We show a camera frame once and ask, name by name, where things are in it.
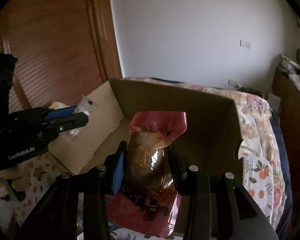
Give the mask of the white wall switch plate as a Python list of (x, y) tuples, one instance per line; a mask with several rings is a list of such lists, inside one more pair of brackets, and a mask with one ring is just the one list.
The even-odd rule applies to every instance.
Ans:
[(240, 40), (240, 46), (251, 50), (251, 43), (247, 41)]

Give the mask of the brown cardboard box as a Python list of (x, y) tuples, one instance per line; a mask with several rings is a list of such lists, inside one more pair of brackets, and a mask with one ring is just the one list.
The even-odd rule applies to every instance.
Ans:
[(178, 83), (116, 79), (92, 92), (98, 104), (75, 138), (62, 133), (50, 152), (72, 173), (126, 141), (121, 189), (108, 219), (121, 229), (185, 239), (238, 233), (243, 141), (234, 100)]

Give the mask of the wooden sideboard cabinet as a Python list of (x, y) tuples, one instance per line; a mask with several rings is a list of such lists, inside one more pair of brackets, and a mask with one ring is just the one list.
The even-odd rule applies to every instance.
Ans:
[(275, 70), (271, 85), (280, 98), (280, 126), (286, 145), (290, 168), (300, 167), (300, 91), (285, 73)]

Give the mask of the wooden wardrobe door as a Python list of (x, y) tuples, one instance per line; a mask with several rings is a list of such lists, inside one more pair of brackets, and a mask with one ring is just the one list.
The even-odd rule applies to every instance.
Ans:
[(0, 52), (17, 58), (9, 112), (75, 105), (122, 76), (110, 0), (0, 0)]

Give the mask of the yellow plush toy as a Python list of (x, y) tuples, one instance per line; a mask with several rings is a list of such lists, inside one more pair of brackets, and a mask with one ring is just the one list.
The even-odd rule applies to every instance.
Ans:
[(50, 109), (53, 109), (53, 110), (57, 110), (57, 109), (61, 109), (61, 108), (66, 108), (66, 107), (69, 107), (68, 105), (65, 105), (64, 103), (62, 102), (53, 102), (51, 103), (51, 105), (49, 106)]

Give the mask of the floral bed quilt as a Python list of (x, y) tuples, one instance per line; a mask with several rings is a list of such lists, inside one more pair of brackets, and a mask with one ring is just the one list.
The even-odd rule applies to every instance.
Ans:
[(279, 239), (284, 239), (292, 217), (292, 191), (287, 152), (277, 113), (261, 96), (190, 83), (132, 77), (133, 81), (197, 90), (234, 100), (243, 142), (243, 186), (266, 215)]

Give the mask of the silver white snack pouch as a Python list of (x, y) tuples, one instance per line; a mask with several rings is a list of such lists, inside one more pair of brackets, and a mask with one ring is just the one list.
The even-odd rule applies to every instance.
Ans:
[[(81, 101), (72, 111), (73, 114), (75, 113), (84, 113), (85, 115), (89, 116), (92, 111), (97, 109), (97, 103), (93, 102), (87, 96), (82, 95)], [(71, 140), (75, 140), (78, 136), (81, 128), (72, 129), (68, 132), (68, 135)]]

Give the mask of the dark red snack pouch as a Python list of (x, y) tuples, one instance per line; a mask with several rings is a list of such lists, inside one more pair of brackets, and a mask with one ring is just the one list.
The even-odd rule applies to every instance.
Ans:
[(154, 237), (173, 232), (181, 197), (174, 188), (167, 148), (186, 129), (184, 112), (136, 113), (128, 126), (121, 187), (107, 205), (110, 222)]

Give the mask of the orange-print white tablecloth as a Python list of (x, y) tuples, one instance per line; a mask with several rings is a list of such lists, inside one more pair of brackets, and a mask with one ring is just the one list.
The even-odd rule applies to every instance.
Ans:
[(273, 184), (271, 170), (255, 162), (247, 186), (232, 173), (209, 176), (185, 166), (168, 150), (173, 183), (158, 196), (121, 186), (124, 150), (109, 155), (89, 172), (61, 174), (21, 226), (20, 239), (111, 239), (114, 224), (144, 235), (164, 238), (176, 232), (183, 239), (277, 239), (257, 204)]

